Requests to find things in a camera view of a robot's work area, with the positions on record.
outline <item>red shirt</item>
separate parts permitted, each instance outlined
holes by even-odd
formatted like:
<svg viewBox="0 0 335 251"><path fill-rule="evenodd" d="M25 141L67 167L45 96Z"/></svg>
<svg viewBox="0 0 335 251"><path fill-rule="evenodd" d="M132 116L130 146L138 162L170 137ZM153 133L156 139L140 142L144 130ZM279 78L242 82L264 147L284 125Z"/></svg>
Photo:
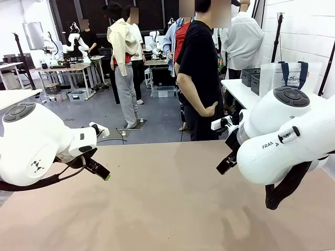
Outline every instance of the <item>red shirt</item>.
<svg viewBox="0 0 335 251"><path fill-rule="evenodd" d="M130 63L130 61L131 61L131 56L128 53L126 53L125 63L126 64Z"/></svg>
<svg viewBox="0 0 335 251"><path fill-rule="evenodd" d="M185 35L186 35L187 29L188 29L190 24L191 24L191 22L188 22L187 24L182 23L182 25L180 26L180 29L177 30L177 32L176 32L176 48L175 48L175 51L174 51L174 62L173 62L173 64L176 63L176 60L177 60L177 58L180 54L180 51L182 50Z"/></svg>

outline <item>black t-shirt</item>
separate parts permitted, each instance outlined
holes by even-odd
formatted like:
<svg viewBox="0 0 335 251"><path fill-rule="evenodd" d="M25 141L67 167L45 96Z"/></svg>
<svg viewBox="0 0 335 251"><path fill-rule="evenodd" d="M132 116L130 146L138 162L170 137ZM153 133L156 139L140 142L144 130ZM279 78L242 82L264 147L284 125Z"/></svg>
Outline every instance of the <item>black t-shirt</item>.
<svg viewBox="0 0 335 251"><path fill-rule="evenodd" d="M190 24L176 62L179 73L192 78L205 108L219 101L218 54L212 31L204 22L195 20Z"/></svg>
<svg viewBox="0 0 335 251"><path fill-rule="evenodd" d="M83 31L80 34L81 38L84 40L84 42L88 45L88 47L92 47L92 45L94 43L97 43L97 38L96 38L96 33L94 33L93 31ZM98 50L98 46L96 46L91 52L90 52L91 56L95 56L95 55L99 55L99 50Z"/></svg>

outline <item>black plastic crate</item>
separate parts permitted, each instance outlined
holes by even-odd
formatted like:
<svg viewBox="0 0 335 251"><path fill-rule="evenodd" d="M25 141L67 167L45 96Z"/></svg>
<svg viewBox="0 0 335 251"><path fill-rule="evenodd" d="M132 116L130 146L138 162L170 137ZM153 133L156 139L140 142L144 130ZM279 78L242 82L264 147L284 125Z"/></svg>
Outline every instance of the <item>black plastic crate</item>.
<svg viewBox="0 0 335 251"><path fill-rule="evenodd" d="M244 83L246 87L251 86L251 76L254 74L261 74L261 69L260 68L249 68L249 69L242 70L242 83Z"/></svg>
<svg viewBox="0 0 335 251"><path fill-rule="evenodd" d="M258 96L260 95L260 74L255 74L251 76L251 91Z"/></svg>

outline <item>table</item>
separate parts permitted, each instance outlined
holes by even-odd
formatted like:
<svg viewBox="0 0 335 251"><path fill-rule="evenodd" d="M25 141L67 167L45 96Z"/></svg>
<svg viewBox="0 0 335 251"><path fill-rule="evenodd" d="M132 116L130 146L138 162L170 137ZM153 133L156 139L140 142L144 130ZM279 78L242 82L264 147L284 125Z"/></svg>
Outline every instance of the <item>table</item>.
<svg viewBox="0 0 335 251"><path fill-rule="evenodd" d="M16 74L17 74L17 77L19 79L19 82L20 82L20 85L21 85L21 88L22 89L27 89L27 88L30 88L30 86L27 86L27 87L24 87L23 85L23 82L22 82L22 79L20 77L20 74L19 74L19 71L17 69L17 65L20 65L20 64L23 64L22 62L19 62L19 63L10 63L10 64L3 64L3 65L0 65L0 77L4 83L4 86L6 88L6 90L8 90L8 85L6 83L6 80L5 78L3 77L2 75L2 72L1 71L4 71L4 70L15 70Z"/></svg>
<svg viewBox="0 0 335 251"><path fill-rule="evenodd" d="M79 90L83 90L83 89L80 89L80 88L75 88L73 80L76 81L76 78L72 79L72 77L71 77L71 75L72 76L83 75L83 77L84 77L84 83L85 83L85 90L87 92L87 98L85 100L88 100L88 99L90 99L95 94L95 91L92 91L92 89L90 89L88 87L88 83L87 83L87 79L86 79L86 74L85 74L85 69L88 69L90 66L91 66L90 64L77 64L77 65L74 64L74 65L71 65L71 68L62 68L62 69L52 69L52 68L42 69L42 68L37 68L37 69L33 69L31 71L32 72L38 72L38 74L39 74L39 76L41 78L43 87L45 86L45 84L44 84L44 80L43 80L43 77L42 77L42 73L43 73L43 75L46 75L48 78L51 78L51 79L52 78L59 79L59 77L60 77L60 79L64 80L63 77L66 76L68 78L68 80L69 80L70 85L71 85L71 89L67 89L66 90L67 92L76 92L76 91L79 91ZM92 84L93 81L92 81L92 76L90 76L90 74L89 74L89 79L90 79L90 82L91 82L90 84Z"/></svg>
<svg viewBox="0 0 335 251"><path fill-rule="evenodd" d="M42 89L36 90L0 90L0 110L12 106L26 98L41 93Z"/></svg>
<svg viewBox="0 0 335 251"><path fill-rule="evenodd" d="M252 109L261 99L250 87L246 87L241 79L227 79L221 83L245 109ZM326 99L316 94L309 94L308 97L312 109L319 109L325 105Z"/></svg>
<svg viewBox="0 0 335 251"><path fill-rule="evenodd" d="M167 60L147 60L145 63L144 63L145 66L147 66L149 68L149 71L150 71L150 83L151 83L151 97L153 97L153 79L152 79L152 68L155 68L156 66L159 66L159 65L168 65L168 62Z"/></svg>
<svg viewBox="0 0 335 251"><path fill-rule="evenodd" d="M238 168L224 176L216 171L229 152L224 141L99 147L93 159L111 171L111 179L82 172L60 184L15 192L0 208L1 250L335 247L335 200L327 192L335 191L335 182L325 171L307 174L271 211L264 187L246 181Z"/></svg>

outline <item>storage bin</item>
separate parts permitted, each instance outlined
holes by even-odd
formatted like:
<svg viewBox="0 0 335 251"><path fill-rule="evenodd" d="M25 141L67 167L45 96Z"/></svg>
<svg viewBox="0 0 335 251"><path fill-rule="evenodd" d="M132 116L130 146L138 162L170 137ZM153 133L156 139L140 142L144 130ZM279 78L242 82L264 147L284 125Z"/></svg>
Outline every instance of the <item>storage bin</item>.
<svg viewBox="0 0 335 251"><path fill-rule="evenodd" d="M87 93L85 91L80 92L71 92L69 93L70 101L85 101L85 98L87 98Z"/></svg>
<svg viewBox="0 0 335 251"><path fill-rule="evenodd" d="M62 92L57 95L45 95L44 97L47 102L62 102L68 98L66 92Z"/></svg>
<svg viewBox="0 0 335 251"><path fill-rule="evenodd" d="M260 74L255 74L251 76L251 91L258 96L260 95Z"/></svg>
<svg viewBox="0 0 335 251"><path fill-rule="evenodd" d="M254 74L261 74L261 69L260 68L249 68L249 69L242 70L242 83L244 83L246 87L251 86L251 76Z"/></svg>
<svg viewBox="0 0 335 251"><path fill-rule="evenodd" d="M48 86L44 87L44 91L46 92L47 95L56 95L60 93L61 90L61 84L60 83L52 83Z"/></svg>
<svg viewBox="0 0 335 251"><path fill-rule="evenodd" d="M174 97L174 86L153 86L151 96L153 98L168 98Z"/></svg>

